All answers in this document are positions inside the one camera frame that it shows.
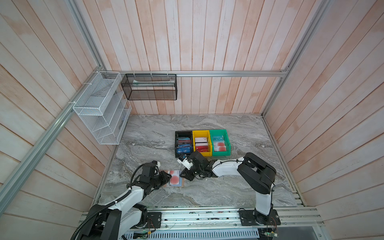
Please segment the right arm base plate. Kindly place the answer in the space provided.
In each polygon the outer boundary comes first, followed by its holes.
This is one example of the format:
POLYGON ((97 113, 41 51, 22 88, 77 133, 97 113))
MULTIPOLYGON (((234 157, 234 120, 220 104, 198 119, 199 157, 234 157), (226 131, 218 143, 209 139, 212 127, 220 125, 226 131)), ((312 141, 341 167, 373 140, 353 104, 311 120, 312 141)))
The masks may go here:
POLYGON ((254 210, 239 209, 240 221, 242 226, 279 226, 281 225, 280 217, 276 210, 271 209, 270 213, 265 216, 254 210))

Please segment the tan leather card holder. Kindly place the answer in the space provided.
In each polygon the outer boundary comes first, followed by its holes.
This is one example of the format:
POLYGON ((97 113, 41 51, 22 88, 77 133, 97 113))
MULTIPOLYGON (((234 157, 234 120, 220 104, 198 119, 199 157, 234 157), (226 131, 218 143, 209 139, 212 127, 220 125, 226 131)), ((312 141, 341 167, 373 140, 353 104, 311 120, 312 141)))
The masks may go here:
POLYGON ((182 188, 184 186, 184 180, 180 177, 181 172, 181 170, 168 170, 167 173, 171 175, 171 179, 164 187, 182 188))

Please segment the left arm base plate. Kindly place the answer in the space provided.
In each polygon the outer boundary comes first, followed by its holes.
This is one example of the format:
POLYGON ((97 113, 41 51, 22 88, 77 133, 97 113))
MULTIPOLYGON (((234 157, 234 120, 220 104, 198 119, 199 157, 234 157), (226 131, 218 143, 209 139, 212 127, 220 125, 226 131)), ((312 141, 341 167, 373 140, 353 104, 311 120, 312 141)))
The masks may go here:
POLYGON ((142 216, 137 225, 132 229, 152 228, 157 229, 161 227, 162 213, 161 212, 142 212, 142 216))

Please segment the white card with red circle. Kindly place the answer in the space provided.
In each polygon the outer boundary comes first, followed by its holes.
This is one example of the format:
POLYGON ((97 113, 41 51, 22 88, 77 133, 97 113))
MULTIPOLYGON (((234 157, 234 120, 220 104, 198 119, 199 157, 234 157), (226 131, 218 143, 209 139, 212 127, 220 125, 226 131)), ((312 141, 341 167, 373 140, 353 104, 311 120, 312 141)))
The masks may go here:
POLYGON ((180 180, 180 170, 171 170, 170 175, 172 176, 170 180, 170 186, 181 186, 182 181, 180 180))

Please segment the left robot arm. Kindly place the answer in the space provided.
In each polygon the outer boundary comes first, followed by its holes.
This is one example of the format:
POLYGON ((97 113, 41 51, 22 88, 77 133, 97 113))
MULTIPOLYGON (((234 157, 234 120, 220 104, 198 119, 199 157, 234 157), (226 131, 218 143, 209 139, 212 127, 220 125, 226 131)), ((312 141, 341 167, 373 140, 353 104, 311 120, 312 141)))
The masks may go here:
POLYGON ((166 185, 172 175, 160 170, 160 162, 141 164, 132 174, 127 190, 106 205, 91 207, 72 240, 122 240, 132 227, 148 224, 147 207, 140 202, 166 185))

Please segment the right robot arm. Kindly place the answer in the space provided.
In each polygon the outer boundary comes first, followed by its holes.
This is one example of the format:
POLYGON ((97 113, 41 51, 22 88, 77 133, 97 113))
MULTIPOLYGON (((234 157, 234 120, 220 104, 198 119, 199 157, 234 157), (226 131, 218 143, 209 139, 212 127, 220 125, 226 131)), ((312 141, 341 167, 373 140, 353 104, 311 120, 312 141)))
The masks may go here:
POLYGON ((239 210, 247 225, 267 225, 274 212, 272 196, 275 186, 276 169, 253 153, 234 160, 208 161, 201 153, 193 152, 189 156, 180 155, 178 163, 185 168, 180 177, 194 179, 218 178, 222 176, 241 176, 256 191, 256 204, 253 211, 239 210))

